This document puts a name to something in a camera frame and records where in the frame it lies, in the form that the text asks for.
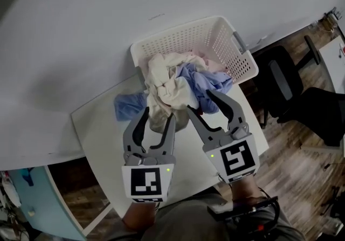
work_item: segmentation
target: laundry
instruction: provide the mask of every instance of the laundry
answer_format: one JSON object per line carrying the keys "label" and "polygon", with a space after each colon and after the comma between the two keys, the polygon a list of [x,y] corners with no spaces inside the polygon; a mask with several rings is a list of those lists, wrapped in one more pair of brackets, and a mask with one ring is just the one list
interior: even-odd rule
{"label": "laundry", "polygon": [[191,63],[182,64],[177,68],[177,79],[187,80],[196,96],[201,110],[213,114],[219,111],[217,105],[209,98],[207,89],[227,93],[232,87],[232,78],[224,72],[198,71]]}
{"label": "laundry", "polygon": [[31,170],[32,170],[33,168],[34,168],[34,167],[31,167],[31,168],[23,168],[23,169],[20,170],[20,173],[21,173],[23,179],[26,180],[26,182],[28,183],[28,185],[29,185],[30,187],[33,186],[33,181],[32,181],[31,175],[30,175],[30,172],[31,172]]}
{"label": "laundry", "polygon": [[197,71],[207,70],[205,61],[192,54],[169,53],[156,54],[148,63],[146,86],[149,90],[147,106],[151,130],[163,133],[165,123],[171,113],[176,118],[176,130],[181,130],[188,124],[187,105],[198,108],[199,103],[187,80],[176,79],[177,66],[192,63]]}
{"label": "laundry", "polygon": [[148,62],[145,81],[148,94],[118,95],[114,100],[116,119],[131,120],[148,106],[153,131],[163,133],[171,113],[176,117],[176,131],[181,130],[189,121],[187,105],[205,113],[218,111],[206,90],[229,91],[232,79],[225,70],[225,66],[193,52],[156,54]]}
{"label": "laundry", "polygon": [[119,94],[114,99],[115,115],[118,121],[132,120],[146,107],[147,94],[144,92],[134,94]]}

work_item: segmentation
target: cloth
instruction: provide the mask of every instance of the cloth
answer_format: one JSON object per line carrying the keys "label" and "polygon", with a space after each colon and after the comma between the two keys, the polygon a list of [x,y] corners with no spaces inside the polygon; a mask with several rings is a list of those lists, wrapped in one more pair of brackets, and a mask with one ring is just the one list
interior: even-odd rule
{"label": "cloth", "polygon": [[227,93],[232,87],[232,78],[225,72],[197,71],[194,64],[185,63],[177,68],[177,78],[187,80],[194,95],[196,96],[201,110],[204,113],[213,114],[219,111],[217,105],[209,98],[207,89]]}
{"label": "cloth", "polygon": [[[116,119],[131,120],[149,106],[150,128],[153,131],[163,133],[171,112],[176,117],[176,130],[181,130],[189,120],[187,105],[195,109],[201,106],[206,113],[218,111],[205,91],[217,89],[227,92],[230,89],[229,77],[224,77],[225,73],[219,73],[224,71],[226,71],[225,66],[205,57],[201,58],[192,52],[156,54],[149,61],[148,71],[145,73],[149,95],[145,93],[118,95],[114,99]],[[195,74],[198,72],[203,72],[203,75]]]}
{"label": "cloth", "polygon": [[20,170],[20,173],[21,173],[23,179],[26,180],[26,182],[28,183],[28,185],[30,187],[33,186],[33,181],[32,181],[31,175],[30,175],[30,172],[32,169],[33,169],[33,167],[32,168],[23,168]]}
{"label": "cloth", "polygon": [[115,115],[118,121],[132,120],[141,110],[146,108],[147,94],[119,94],[114,99]]}
{"label": "cloth", "polygon": [[[235,236],[234,225],[231,222],[217,222],[208,213],[208,205],[222,203],[226,203],[225,199],[216,194],[193,196],[186,201],[160,209],[156,214],[155,224],[144,233],[129,230],[121,220],[116,222],[106,240],[241,240],[241,236]],[[247,222],[259,225],[273,218],[274,209],[269,206],[250,216]],[[303,234],[290,225],[282,211],[276,231],[278,237],[275,240],[305,240]]]}
{"label": "cloth", "polygon": [[196,71],[205,71],[205,61],[192,54],[156,54],[148,62],[148,75],[145,84],[148,88],[147,106],[150,108],[151,130],[163,133],[165,123],[171,113],[176,118],[176,131],[188,124],[187,105],[199,107],[190,85],[183,77],[176,78],[178,66],[183,63],[194,64]]}

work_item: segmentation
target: white desk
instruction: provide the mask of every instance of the white desk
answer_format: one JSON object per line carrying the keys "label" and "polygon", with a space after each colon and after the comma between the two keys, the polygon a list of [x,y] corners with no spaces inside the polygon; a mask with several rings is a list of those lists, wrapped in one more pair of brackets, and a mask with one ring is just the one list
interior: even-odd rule
{"label": "white desk", "polygon": [[345,55],[339,52],[340,44],[345,45],[345,42],[338,36],[319,51],[334,91],[345,93]]}
{"label": "white desk", "polygon": [[[139,78],[135,75],[72,114],[77,135],[92,171],[121,217],[132,202],[125,196],[121,174],[124,163],[122,135],[129,122],[116,121],[113,101],[117,94],[138,92],[141,87]],[[268,144],[242,90],[235,85],[228,96],[241,104],[250,131],[254,135],[258,154],[262,154],[268,149]],[[221,112],[203,115],[203,118],[210,127],[227,127],[227,119]],[[149,145],[158,144],[160,138],[161,135],[152,132],[147,124],[143,146],[148,148]],[[174,155],[177,163],[168,204],[192,196],[219,182],[217,170],[203,153],[202,146],[203,143],[191,122],[175,134]]]}
{"label": "white desk", "polygon": [[[329,80],[333,85],[334,92],[345,93],[345,55],[339,52],[340,44],[345,45],[341,36],[336,37],[324,47],[320,48],[321,65],[327,71]],[[332,146],[301,146],[303,150],[318,151],[321,153],[342,154],[345,157],[344,138],[340,142],[340,147]]]}

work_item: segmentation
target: basket handle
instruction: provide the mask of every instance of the basket handle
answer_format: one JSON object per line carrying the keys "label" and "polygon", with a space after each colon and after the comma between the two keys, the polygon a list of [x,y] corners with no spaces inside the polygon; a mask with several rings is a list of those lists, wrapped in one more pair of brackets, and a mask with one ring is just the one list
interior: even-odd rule
{"label": "basket handle", "polygon": [[247,51],[247,46],[242,40],[241,36],[237,33],[237,31],[233,32],[233,36],[237,40],[237,43],[239,44],[240,48],[238,49],[239,52],[244,53]]}

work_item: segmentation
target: plastic basket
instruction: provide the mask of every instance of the plastic basket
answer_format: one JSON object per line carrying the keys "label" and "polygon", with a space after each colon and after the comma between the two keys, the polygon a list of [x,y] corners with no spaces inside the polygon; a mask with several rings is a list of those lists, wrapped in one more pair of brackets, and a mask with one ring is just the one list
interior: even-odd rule
{"label": "plastic basket", "polygon": [[134,65],[145,78],[148,60],[155,54],[182,53],[202,47],[206,57],[227,67],[234,84],[255,77],[258,66],[239,34],[224,17],[208,17],[159,32],[134,43]]}

